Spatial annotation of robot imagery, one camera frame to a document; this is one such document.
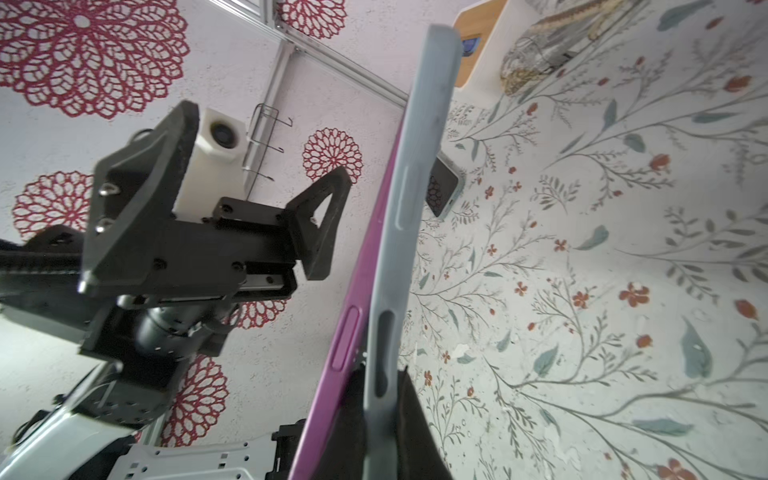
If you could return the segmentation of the clear plastic bag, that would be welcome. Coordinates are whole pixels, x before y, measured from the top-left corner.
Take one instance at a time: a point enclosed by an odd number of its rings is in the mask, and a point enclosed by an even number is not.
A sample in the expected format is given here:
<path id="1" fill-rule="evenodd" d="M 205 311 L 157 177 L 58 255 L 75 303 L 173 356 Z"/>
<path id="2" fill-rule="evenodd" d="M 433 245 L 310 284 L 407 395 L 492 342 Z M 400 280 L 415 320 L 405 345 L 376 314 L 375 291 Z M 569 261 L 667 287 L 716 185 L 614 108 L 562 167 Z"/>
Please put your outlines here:
<path id="1" fill-rule="evenodd" d="M 641 0 L 528 1 L 540 18 L 504 56 L 500 82 L 512 97 L 546 78 L 646 3 Z"/>

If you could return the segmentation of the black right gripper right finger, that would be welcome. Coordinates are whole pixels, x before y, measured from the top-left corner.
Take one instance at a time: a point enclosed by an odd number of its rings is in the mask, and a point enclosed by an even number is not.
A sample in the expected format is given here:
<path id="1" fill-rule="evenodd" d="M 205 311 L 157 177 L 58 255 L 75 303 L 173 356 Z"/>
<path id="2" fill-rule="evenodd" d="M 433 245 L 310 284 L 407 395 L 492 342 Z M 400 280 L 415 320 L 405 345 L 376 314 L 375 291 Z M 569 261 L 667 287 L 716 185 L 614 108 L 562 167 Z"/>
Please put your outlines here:
<path id="1" fill-rule="evenodd" d="M 412 379 L 407 370 L 398 372 L 396 443 L 398 479 L 452 480 L 441 458 Z"/>

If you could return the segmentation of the light blue phone case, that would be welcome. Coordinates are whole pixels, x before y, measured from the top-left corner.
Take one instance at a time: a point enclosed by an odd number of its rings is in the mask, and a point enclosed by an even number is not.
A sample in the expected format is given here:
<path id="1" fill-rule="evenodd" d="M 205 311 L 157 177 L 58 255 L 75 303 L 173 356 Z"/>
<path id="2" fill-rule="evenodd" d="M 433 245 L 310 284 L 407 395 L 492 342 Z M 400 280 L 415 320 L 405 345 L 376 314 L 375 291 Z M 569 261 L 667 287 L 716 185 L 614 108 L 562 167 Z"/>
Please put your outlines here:
<path id="1" fill-rule="evenodd" d="M 428 28 L 400 129 L 369 314 L 363 393 L 365 479 L 398 475 L 398 351 L 422 205 L 440 149 L 461 52 L 460 37 L 452 27 L 433 24 Z"/>

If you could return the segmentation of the white tissue box wooden lid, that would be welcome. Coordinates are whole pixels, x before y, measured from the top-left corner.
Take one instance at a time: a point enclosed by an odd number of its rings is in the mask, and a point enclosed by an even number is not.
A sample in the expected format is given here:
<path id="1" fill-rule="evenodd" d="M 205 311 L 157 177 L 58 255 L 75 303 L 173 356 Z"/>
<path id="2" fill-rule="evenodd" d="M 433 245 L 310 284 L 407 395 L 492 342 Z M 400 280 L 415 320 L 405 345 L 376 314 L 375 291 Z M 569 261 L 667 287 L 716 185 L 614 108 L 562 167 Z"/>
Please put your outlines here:
<path id="1" fill-rule="evenodd" d="M 455 87 L 464 92 L 496 89 L 505 55 L 540 18 L 523 0 L 478 1 L 454 21 L 463 54 Z"/>

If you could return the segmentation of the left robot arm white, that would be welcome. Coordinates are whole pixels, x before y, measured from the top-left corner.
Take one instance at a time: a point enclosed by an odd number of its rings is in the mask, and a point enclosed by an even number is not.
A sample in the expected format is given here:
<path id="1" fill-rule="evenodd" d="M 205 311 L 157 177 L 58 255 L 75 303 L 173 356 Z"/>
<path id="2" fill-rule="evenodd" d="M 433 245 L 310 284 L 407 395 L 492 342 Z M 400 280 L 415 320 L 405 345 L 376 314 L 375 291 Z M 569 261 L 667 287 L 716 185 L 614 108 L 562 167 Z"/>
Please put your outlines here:
<path id="1" fill-rule="evenodd" d="M 252 203 L 248 150 L 239 121 L 182 101 L 96 164 L 82 227 L 2 242 L 6 317 L 96 362 L 16 431 L 3 478 L 105 478 L 194 361 L 221 353 L 243 304 L 291 297 L 296 266 L 329 275 L 348 172 L 282 208 Z"/>

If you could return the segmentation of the black phone left middle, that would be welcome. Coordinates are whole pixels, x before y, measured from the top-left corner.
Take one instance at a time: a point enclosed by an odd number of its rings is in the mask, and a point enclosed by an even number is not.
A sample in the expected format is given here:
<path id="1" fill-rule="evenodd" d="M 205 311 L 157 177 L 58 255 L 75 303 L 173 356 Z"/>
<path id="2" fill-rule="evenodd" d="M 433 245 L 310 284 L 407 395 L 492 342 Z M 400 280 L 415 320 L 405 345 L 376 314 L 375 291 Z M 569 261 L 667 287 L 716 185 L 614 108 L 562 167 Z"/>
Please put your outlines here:
<path id="1" fill-rule="evenodd" d="M 464 171 L 440 151 L 431 169 L 425 197 L 426 205 L 435 219 L 443 220 L 448 215 L 464 185 Z"/>

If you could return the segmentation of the black phone with screen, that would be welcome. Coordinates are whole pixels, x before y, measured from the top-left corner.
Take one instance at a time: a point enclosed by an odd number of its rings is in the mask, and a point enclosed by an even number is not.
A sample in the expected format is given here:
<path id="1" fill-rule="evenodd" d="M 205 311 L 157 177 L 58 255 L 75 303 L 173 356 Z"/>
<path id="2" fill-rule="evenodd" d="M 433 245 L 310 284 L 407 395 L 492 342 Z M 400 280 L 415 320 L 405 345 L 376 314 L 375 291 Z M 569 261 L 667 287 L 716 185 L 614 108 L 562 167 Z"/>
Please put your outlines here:
<path id="1" fill-rule="evenodd" d="M 400 138 L 396 137 L 366 234 L 347 289 L 337 328 L 306 420 L 289 477 L 309 479 L 332 433 L 367 327 L 389 190 Z"/>

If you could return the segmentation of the metal base rail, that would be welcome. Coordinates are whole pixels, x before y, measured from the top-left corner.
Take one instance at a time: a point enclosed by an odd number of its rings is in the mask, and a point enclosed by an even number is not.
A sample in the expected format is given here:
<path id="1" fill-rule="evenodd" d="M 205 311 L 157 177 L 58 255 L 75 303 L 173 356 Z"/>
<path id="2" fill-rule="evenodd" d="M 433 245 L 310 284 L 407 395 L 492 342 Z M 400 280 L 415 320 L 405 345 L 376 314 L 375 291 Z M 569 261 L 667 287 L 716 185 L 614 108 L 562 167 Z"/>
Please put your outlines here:
<path id="1" fill-rule="evenodd" d="M 120 456 L 110 480 L 286 479 L 306 421 L 281 425 L 250 440 L 161 448 L 134 445 Z"/>

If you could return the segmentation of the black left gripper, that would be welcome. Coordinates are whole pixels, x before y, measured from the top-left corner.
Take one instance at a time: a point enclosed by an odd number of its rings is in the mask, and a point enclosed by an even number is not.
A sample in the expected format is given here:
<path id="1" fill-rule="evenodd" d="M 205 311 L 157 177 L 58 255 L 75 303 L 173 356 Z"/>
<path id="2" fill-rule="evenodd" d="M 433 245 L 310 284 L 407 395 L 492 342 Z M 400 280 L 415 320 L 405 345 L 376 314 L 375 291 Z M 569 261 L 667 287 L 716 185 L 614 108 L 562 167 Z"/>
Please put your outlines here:
<path id="1" fill-rule="evenodd" d="M 296 290 L 297 259 L 307 280 L 329 276 L 352 186 L 346 168 L 322 176 L 284 210 L 223 197 L 207 218 L 182 221 L 172 208 L 199 124 L 198 105 L 183 100 L 149 134 L 97 163 L 79 293 L 272 300 Z"/>

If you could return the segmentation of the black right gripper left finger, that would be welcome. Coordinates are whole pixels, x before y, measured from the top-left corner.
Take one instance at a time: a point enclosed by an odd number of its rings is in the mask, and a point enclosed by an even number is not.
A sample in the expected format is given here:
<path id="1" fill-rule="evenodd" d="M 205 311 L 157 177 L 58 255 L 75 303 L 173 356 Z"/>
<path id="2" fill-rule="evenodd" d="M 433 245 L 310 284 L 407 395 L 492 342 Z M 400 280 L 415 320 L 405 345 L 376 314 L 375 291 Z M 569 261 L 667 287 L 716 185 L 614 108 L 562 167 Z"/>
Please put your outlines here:
<path id="1" fill-rule="evenodd" d="M 312 479 L 360 480 L 366 455 L 364 387 L 366 370 L 356 369 L 332 425 L 331 434 Z"/>

